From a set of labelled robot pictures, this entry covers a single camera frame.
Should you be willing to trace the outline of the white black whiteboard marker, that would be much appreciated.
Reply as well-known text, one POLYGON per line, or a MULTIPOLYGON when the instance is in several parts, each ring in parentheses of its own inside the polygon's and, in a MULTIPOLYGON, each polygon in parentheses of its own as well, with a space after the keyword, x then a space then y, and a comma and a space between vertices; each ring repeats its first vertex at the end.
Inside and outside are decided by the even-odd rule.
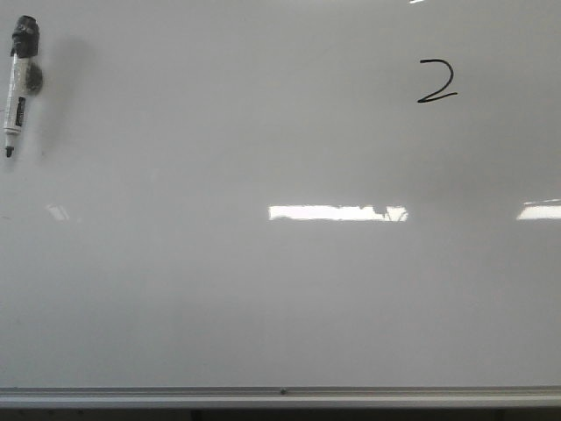
POLYGON ((4 108, 4 150, 10 158, 21 136, 30 96, 37 95, 43 86, 43 72, 36 63, 39 55, 39 24, 36 18, 18 18, 11 35, 11 72, 7 101, 4 108))

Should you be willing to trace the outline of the white whiteboard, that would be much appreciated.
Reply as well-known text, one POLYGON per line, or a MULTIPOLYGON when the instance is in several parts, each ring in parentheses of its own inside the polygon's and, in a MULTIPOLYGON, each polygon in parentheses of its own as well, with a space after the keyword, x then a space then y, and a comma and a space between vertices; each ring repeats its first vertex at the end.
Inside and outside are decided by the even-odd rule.
POLYGON ((4 1, 2 83, 22 15, 3 386, 560 383, 559 2, 4 1))

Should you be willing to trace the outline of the handwritten black number two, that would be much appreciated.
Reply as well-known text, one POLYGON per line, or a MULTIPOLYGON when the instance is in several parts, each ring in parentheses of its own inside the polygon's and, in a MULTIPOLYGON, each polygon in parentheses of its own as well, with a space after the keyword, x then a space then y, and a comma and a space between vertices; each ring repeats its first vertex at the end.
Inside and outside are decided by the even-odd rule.
POLYGON ((437 63, 437 64, 441 64, 441 65, 445 66, 446 69, 448 70, 448 79, 446 80, 444 85, 442 87, 440 87, 439 89, 434 90, 434 91, 430 92, 429 94, 417 99, 416 100, 417 103, 432 103, 432 102, 435 102, 435 101, 445 99, 445 98, 450 97, 450 96, 456 96, 458 94, 458 92, 456 92, 456 91, 445 93, 445 91, 452 84, 452 82, 454 80, 454 76, 455 76, 454 68, 447 60, 441 59, 441 58, 428 58, 428 59, 419 60, 419 63, 422 64, 422 65, 437 63))

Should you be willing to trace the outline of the aluminium whiteboard frame rail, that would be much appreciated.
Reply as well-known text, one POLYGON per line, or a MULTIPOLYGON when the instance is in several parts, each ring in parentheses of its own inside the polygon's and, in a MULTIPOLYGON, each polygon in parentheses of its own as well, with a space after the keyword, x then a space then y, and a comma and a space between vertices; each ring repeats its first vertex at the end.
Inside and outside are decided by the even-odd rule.
POLYGON ((3 388, 4 409, 557 408, 558 386, 3 388), (286 389, 286 395, 280 390, 286 389))

